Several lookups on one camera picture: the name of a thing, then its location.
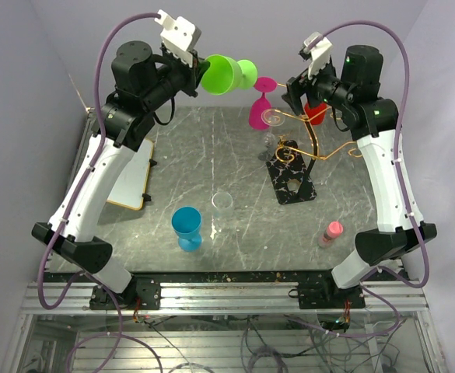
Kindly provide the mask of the magenta wine glass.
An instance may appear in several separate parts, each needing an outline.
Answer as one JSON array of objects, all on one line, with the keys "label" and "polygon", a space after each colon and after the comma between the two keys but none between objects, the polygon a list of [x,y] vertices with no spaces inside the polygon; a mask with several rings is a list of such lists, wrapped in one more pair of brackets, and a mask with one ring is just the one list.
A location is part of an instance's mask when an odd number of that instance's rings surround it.
[{"label": "magenta wine glass", "polygon": [[273,79],[266,76],[261,76],[254,84],[254,89],[257,90],[261,96],[256,99],[250,108],[248,124],[257,131],[264,131],[269,126],[263,121],[262,114],[265,110],[272,108],[270,101],[267,99],[266,94],[273,92],[278,87],[278,83]]}]

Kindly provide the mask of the red wine glass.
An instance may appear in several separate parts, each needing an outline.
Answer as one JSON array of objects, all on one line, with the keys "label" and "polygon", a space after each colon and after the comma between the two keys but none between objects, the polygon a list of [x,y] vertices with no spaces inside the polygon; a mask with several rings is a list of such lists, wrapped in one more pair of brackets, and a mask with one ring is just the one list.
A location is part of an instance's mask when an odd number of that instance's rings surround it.
[{"label": "red wine glass", "polygon": [[305,114],[310,119],[310,123],[313,126],[317,126],[323,123],[325,114],[327,112],[327,104],[320,103],[315,107],[311,107],[309,103],[304,106]]}]

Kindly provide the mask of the green wine glass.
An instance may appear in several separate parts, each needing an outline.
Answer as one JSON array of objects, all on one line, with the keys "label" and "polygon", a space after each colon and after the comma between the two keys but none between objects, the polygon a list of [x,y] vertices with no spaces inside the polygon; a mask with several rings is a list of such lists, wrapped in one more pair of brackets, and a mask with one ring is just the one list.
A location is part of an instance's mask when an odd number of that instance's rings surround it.
[{"label": "green wine glass", "polygon": [[256,65],[247,59],[234,60],[221,54],[206,58],[209,67],[201,78],[201,87],[213,96],[221,96],[235,89],[250,89],[258,79]]}]

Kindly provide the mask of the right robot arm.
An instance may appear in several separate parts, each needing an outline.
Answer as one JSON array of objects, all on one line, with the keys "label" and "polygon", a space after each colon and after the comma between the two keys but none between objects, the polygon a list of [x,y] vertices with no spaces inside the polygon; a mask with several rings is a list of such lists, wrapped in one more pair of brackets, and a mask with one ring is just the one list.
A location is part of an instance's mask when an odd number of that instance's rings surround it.
[{"label": "right robot arm", "polygon": [[373,268],[424,247],[437,236],[437,229],[424,221],[415,205],[397,132],[397,105],[379,95],[383,55],[375,47],[350,46],[337,76],[331,48],[322,40],[300,50],[309,67],[287,81],[283,99],[297,114],[304,112],[302,96],[310,106],[326,103],[340,111],[373,188],[377,227],[356,234],[355,249],[331,271],[333,281],[320,290],[322,301],[335,308],[348,299],[348,288],[366,279]]}]

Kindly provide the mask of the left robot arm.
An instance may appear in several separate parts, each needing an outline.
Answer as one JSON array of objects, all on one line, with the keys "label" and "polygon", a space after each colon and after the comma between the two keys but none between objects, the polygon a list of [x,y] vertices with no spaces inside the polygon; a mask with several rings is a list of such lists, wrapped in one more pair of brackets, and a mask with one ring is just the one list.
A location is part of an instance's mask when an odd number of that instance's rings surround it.
[{"label": "left robot arm", "polygon": [[180,51],[163,44],[161,51],[154,54],[137,40],[117,49],[111,64],[115,88],[93,127],[86,158],[55,214],[32,229],[35,239],[109,288],[120,309],[135,303],[137,290],[131,273],[113,258],[111,244],[95,236],[97,222],[122,170],[159,123],[156,111],[178,92],[196,97],[209,66],[192,47]]}]

